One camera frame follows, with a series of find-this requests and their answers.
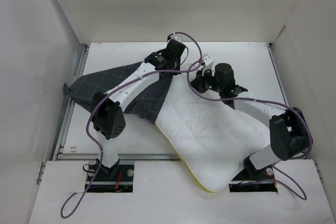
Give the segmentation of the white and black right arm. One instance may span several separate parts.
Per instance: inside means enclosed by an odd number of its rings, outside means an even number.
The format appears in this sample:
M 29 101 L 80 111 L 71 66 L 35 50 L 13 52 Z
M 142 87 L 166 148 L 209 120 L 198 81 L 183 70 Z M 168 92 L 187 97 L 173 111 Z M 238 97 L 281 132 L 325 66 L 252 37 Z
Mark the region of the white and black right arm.
M 203 61 L 191 87 L 199 94 L 208 90 L 218 93 L 224 104 L 267 127 L 268 144 L 244 159 L 246 177 L 259 178 L 272 164 L 303 157 L 311 151 L 313 140 L 301 110 L 255 98 L 248 89 L 236 83 L 231 65 Z

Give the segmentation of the dark grey checked pillowcase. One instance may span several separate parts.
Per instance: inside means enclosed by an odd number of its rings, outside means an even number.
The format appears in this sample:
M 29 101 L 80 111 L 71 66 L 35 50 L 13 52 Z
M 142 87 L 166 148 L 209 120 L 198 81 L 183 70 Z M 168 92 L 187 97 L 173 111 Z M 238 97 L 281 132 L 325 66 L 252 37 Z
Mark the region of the dark grey checked pillowcase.
M 64 95 L 74 100 L 86 111 L 91 111 L 92 98 L 97 92 L 105 93 L 121 84 L 140 66 L 140 62 L 111 68 L 84 75 L 71 86 L 64 84 Z M 172 75 L 164 75 L 157 82 L 148 86 L 127 106 L 125 114 L 137 114 L 140 118 L 154 124 L 165 101 Z

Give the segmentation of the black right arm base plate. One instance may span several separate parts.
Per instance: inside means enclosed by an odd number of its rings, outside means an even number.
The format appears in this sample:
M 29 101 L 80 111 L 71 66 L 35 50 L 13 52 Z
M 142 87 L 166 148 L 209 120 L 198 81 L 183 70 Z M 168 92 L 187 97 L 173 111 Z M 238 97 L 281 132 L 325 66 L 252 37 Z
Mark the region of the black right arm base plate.
M 229 183 L 229 191 L 231 193 L 277 193 L 277 185 L 273 179 L 275 177 L 271 165 L 252 173 L 244 169 Z

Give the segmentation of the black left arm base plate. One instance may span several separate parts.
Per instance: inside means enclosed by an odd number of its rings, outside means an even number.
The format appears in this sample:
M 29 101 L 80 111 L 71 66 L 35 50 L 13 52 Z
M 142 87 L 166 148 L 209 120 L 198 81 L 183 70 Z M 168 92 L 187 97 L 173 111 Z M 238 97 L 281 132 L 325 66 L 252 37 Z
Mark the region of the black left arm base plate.
M 88 193 L 132 193 L 134 165 L 133 164 L 116 164 L 106 174 L 102 168 L 98 170 L 95 179 L 89 186 L 98 164 L 84 164 L 83 171 L 87 173 L 85 189 Z

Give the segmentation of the white pillow with yellow edge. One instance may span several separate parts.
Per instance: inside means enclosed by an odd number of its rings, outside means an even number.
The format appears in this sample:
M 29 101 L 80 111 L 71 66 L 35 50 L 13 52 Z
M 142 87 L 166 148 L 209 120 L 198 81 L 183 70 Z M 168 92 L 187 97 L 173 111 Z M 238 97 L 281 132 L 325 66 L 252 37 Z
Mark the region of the white pillow with yellow edge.
M 269 130 L 247 113 L 203 98 L 188 86 L 186 75 L 173 77 L 155 121 L 198 184 L 218 192 L 244 168 L 245 157 L 270 143 Z

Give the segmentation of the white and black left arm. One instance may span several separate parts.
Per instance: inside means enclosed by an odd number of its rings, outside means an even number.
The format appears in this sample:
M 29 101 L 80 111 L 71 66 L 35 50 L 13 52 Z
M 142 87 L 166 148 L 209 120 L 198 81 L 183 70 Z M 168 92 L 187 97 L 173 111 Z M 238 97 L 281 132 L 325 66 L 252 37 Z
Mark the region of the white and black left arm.
M 179 74 L 181 56 L 186 46 L 181 38 L 172 37 L 164 49 L 151 53 L 117 87 L 97 92 L 92 99 L 90 122 L 98 132 L 96 142 L 100 148 L 95 173 L 106 180 L 117 176 L 119 158 L 116 143 L 110 139 L 118 137 L 125 128 L 124 111 L 144 91 L 149 98 L 163 103 L 174 75 Z

